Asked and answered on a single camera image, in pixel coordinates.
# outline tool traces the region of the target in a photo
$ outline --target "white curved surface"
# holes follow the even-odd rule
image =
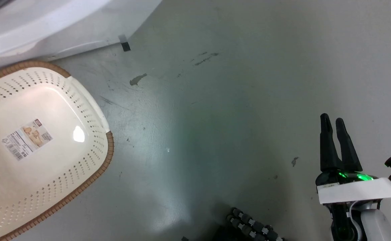
[[[0,9],[0,54],[65,29],[109,1],[15,0]]]

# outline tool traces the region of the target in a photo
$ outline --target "barcode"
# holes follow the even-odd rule
[[[7,149],[11,152],[12,155],[14,155],[17,160],[23,159],[23,156],[18,152],[18,149],[14,148],[13,144],[7,145]]]
[[[44,140],[47,140],[47,141],[50,141],[53,139],[48,132],[42,134],[42,138],[44,138]]]

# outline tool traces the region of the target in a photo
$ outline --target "white plastic basket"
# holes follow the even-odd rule
[[[105,116],[65,70],[28,61],[0,71],[0,240],[75,198],[113,152]]]

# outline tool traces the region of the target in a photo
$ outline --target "cable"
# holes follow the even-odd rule
[[[361,241],[362,229],[360,228],[359,224],[353,220],[353,217],[352,217],[352,209],[353,209],[354,204],[356,204],[357,202],[359,202],[359,201],[355,201],[354,203],[351,204],[350,209],[349,209],[349,213],[350,213],[350,220],[352,221],[353,226],[356,228],[356,231],[357,231],[357,241]]]

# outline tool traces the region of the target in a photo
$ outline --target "sticker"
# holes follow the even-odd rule
[[[18,161],[29,156],[53,138],[39,119],[23,125],[2,139],[2,143]]]
[[[332,187],[332,186],[338,186],[338,185],[339,185],[339,182],[317,186],[317,191],[319,191],[320,189],[326,188],[326,187]]]

